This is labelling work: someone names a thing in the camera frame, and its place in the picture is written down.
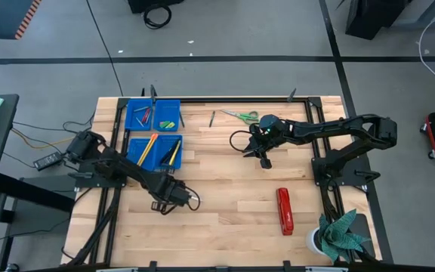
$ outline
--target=orange striped tape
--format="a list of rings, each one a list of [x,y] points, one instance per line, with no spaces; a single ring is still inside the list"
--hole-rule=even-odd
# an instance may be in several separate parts
[[[31,3],[29,6],[28,12],[26,12],[26,15],[24,16],[23,20],[21,21],[20,27],[18,27],[18,30],[16,31],[16,35],[14,35],[14,38],[21,39],[23,37],[24,32],[29,26],[29,22],[33,18],[33,16],[36,13],[36,10],[38,9],[39,4],[42,2],[42,0],[35,0]]]

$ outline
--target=blue plastic tray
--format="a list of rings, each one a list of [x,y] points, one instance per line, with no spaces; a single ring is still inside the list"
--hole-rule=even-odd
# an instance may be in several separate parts
[[[142,118],[145,115],[146,110],[139,110],[138,112],[134,113],[134,110],[140,109],[142,107],[150,107],[149,121],[147,121],[146,124],[142,122]],[[125,117],[125,128],[131,131],[149,131],[150,123],[152,122],[152,113],[153,111],[151,99],[129,100],[127,103],[127,116]],[[143,126],[140,125],[135,117],[137,117],[142,122]]]
[[[130,144],[128,145],[127,159],[130,159],[132,162],[137,163],[143,151],[145,150],[145,147],[149,143],[149,141],[150,138],[131,139]],[[157,150],[156,144],[157,143],[154,143],[152,149],[150,150],[149,154],[147,154],[147,157],[145,158],[142,164],[142,168],[149,171],[153,171],[154,168],[156,167],[156,150]]]
[[[157,131],[177,131],[179,129],[180,100],[156,101],[156,114],[154,116],[154,129]],[[160,128],[159,123],[174,122],[173,128]]]
[[[177,155],[174,160],[174,169],[179,169],[180,165],[182,163],[182,149],[184,145],[183,137],[179,134],[167,134],[167,135],[159,135],[157,137],[156,142],[154,145],[156,145],[156,164],[155,169],[162,168],[160,165],[160,160],[162,157],[171,149],[171,147],[174,145],[175,141],[180,140],[180,146],[179,151],[177,152]]]

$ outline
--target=wooden table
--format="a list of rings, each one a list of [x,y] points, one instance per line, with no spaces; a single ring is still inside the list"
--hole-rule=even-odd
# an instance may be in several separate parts
[[[345,117],[341,98],[321,97],[325,120]],[[98,101],[92,131],[107,141],[112,136],[117,97]],[[313,182],[310,144],[283,144],[268,153],[273,168],[260,167],[259,159],[243,158],[229,145],[236,130],[248,130],[241,120],[219,110],[260,116],[274,114],[285,119],[307,121],[299,103],[182,103],[185,121],[178,133],[184,136],[183,164],[174,174],[202,197],[197,212],[178,208],[170,215],[150,210],[153,198],[136,182],[122,190],[113,245],[112,267],[147,267],[158,261],[160,267],[195,266],[281,266],[329,265],[330,260],[313,254],[305,246],[305,236],[318,226],[323,212],[319,188]],[[211,113],[216,110],[209,128]],[[122,115],[117,150],[122,145],[125,111]],[[132,132],[131,138],[149,137],[153,131]],[[237,134],[233,143],[244,148],[248,134]],[[350,143],[349,136],[330,138],[332,148]],[[319,141],[321,154],[325,154]],[[276,204],[276,188],[289,190],[295,230],[281,234]],[[345,211],[357,209],[368,218],[377,258],[381,258],[366,195],[353,187],[341,187]],[[93,189],[73,209],[65,251],[75,255],[94,229],[100,189]],[[100,240],[98,261],[103,260],[106,233]]]

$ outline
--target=scissors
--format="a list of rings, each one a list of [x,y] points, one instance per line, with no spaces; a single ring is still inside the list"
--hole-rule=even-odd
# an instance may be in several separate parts
[[[238,117],[239,119],[241,119],[242,121],[244,121],[248,125],[260,121],[258,112],[254,111],[254,110],[252,112],[248,113],[248,114],[246,114],[246,113],[235,113],[235,112],[232,112],[230,110],[221,110],[221,111],[223,113],[227,113],[229,115]]]

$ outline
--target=gray floor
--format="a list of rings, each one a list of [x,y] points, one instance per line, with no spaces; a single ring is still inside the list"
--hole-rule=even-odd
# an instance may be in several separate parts
[[[431,0],[415,1],[401,16],[414,19]],[[172,7],[164,29],[147,29],[126,0],[90,0],[113,57],[302,55],[331,56],[318,1],[186,0]],[[366,41],[344,34],[347,5],[327,0],[342,56],[417,56],[420,31],[382,30]],[[435,56],[435,29],[424,37]],[[20,41],[0,40],[0,58],[106,57],[85,0],[44,0]],[[118,63],[124,95],[139,95],[154,84],[159,95],[342,95],[334,63],[221,62]],[[421,63],[345,63],[358,113],[390,116],[399,124],[399,142],[372,151],[372,169],[394,261],[435,266],[435,161],[418,133],[435,111],[435,77]],[[119,96],[108,63],[0,65],[0,94],[17,93],[15,120],[58,128],[67,120],[84,122],[98,97]],[[20,128],[34,138],[57,141],[67,133]],[[5,151],[32,162],[52,150],[29,149],[11,134]],[[3,157],[0,172],[14,177],[63,174],[36,172]],[[59,264],[65,235],[16,238],[10,261],[23,270]]]

